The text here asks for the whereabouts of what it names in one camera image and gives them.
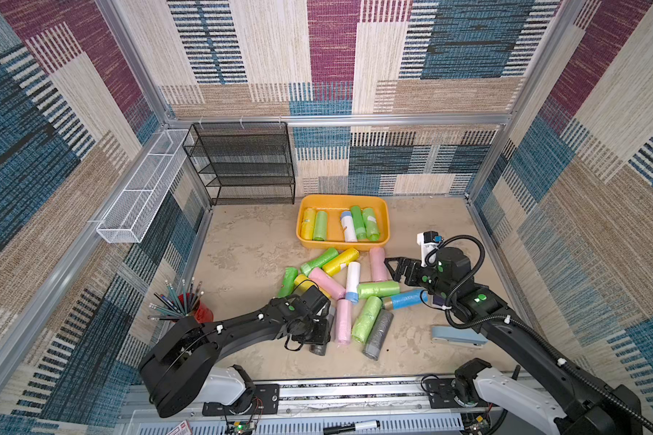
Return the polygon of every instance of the orange tray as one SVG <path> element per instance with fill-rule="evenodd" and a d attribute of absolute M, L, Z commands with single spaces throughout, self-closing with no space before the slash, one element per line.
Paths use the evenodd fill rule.
<path fill-rule="evenodd" d="M 374 217 L 379 227 L 379 241 L 349 241 L 346 242 L 341 228 L 341 213 L 350 210 L 358 205 L 361 210 L 372 207 Z M 317 211 L 323 210 L 328 215 L 325 241 L 305 240 L 300 237 L 302 214 L 305 209 L 314 208 Z M 327 249 L 334 247 L 339 250 L 356 248 L 357 250 L 370 250 L 375 247 L 383 247 L 389 241 L 389 211 L 387 203 L 377 196 L 356 196 L 356 195 L 307 195 L 300 202 L 300 213 L 297 215 L 297 226 L 295 234 L 302 243 L 302 246 L 310 249 Z"/>

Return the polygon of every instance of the black wire mesh shelf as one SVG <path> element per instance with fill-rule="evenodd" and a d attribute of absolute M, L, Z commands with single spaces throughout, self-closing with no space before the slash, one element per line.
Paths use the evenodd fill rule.
<path fill-rule="evenodd" d="M 184 151 L 213 205 L 295 204 L 285 123 L 195 123 Z"/>

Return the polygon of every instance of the red pen holder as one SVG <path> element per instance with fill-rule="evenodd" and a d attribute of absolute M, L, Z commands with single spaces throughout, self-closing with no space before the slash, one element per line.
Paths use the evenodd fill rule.
<path fill-rule="evenodd" d="M 186 303 L 191 303 L 193 299 L 193 293 L 186 293 Z M 179 295 L 179 302 L 184 306 L 184 297 Z M 198 308 L 193 313 L 193 318 L 196 319 L 198 323 L 209 323 L 213 321 L 213 312 L 208 308 L 203 301 L 198 302 Z"/>

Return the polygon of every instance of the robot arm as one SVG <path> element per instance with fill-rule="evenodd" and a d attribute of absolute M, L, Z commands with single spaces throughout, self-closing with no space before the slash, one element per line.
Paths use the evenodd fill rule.
<path fill-rule="evenodd" d="M 429 239 L 437 236 L 436 232 L 426 234 Z M 483 247 L 479 240 L 471 236 L 455 236 L 452 239 L 475 241 L 481 250 L 480 261 L 483 261 Z M 528 422 L 547 433 L 642 433 L 643 423 L 637 422 L 623 407 L 615 406 L 613 400 L 605 397 L 611 396 L 640 414 L 641 403 L 629 388 L 623 385 L 615 389 L 610 388 L 606 382 L 582 370 L 546 341 L 542 343 L 544 339 L 522 323 L 516 312 L 502 298 L 488 286 L 474 283 L 472 271 L 480 266 L 480 261 L 472 268 L 469 258 L 461 249 L 444 247 L 443 243 L 439 246 L 440 249 L 431 250 L 429 247 L 424 250 L 422 245 L 422 261 L 403 257 L 386 259 L 393 279 L 397 281 L 404 276 L 406 284 L 425 288 L 433 295 L 434 300 L 438 299 L 440 305 L 450 299 L 447 295 L 452 293 L 452 289 L 459 287 L 454 292 L 449 312 L 512 356 L 540 382 L 554 398 L 558 408 L 532 405 L 536 411 L 542 408 L 540 415 L 538 412 L 523 409 L 524 406 L 533 404 L 531 393 L 525 391 L 523 393 L 527 394 L 524 397 L 516 399 L 519 390 L 511 390 L 511 387 L 515 387 L 517 383 L 498 384 L 491 381 L 495 379 L 493 376 L 496 373 L 492 373 L 494 369 L 485 361 L 477 359 L 455 371 L 455 393 L 462 402 L 475 402 L 481 398 L 508 407 L 509 411 L 521 418 L 527 415 Z M 390 266 L 392 262 L 397 262 L 395 268 Z M 580 378 L 570 373 L 577 373 Z"/>
<path fill-rule="evenodd" d="M 286 337 L 286 349 L 298 350 L 304 344 L 328 343 L 328 312 L 329 298 L 312 286 L 301 296 L 275 298 L 259 310 L 221 322 L 181 319 L 140 362 L 150 403 L 163 418 L 181 411 L 202 392 L 216 361 L 252 344 Z M 300 343 L 297 349 L 288 348 L 291 339 Z M 251 383 L 239 366 L 223 376 L 230 384 L 239 377 Z"/>

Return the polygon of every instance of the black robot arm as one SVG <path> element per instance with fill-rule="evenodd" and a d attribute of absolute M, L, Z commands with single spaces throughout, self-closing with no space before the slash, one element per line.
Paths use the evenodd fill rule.
<path fill-rule="evenodd" d="M 477 244 L 480 260 L 475 266 L 471 266 L 461 249 L 446 247 L 447 243 L 457 239 L 469 239 Z M 396 257 L 386 259 L 386 264 L 394 280 L 404 277 L 406 284 L 425 288 L 442 306 L 451 326 L 472 328 L 486 336 L 540 382 L 566 413 L 565 418 L 555 420 L 560 433 L 640 435 L 642 425 L 653 431 L 653 423 L 640 415 L 641 403 L 629 388 L 620 385 L 613 389 L 600 378 L 582 370 L 524 324 L 505 300 L 488 286 L 474 282 L 473 276 L 484 255 L 478 239 L 455 236 L 440 243 L 423 262 Z M 391 266 L 393 262 L 396 262 L 395 267 Z M 463 323 L 456 323 L 451 315 Z M 482 363 L 479 370 L 488 364 Z M 455 372 L 458 378 L 456 393 L 478 398 L 470 371 L 462 370 L 468 369 L 466 366 Z"/>
<path fill-rule="evenodd" d="M 160 417 L 190 405 L 216 361 L 262 341 L 286 337 L 304 344 L 329 342 L 329 298 L 316 286 L 301 296 L 275 298 L 259 310 L 236 318 L 199 324 L 183 318 L 148 352 L 139 365 L 150 403 Z"/>

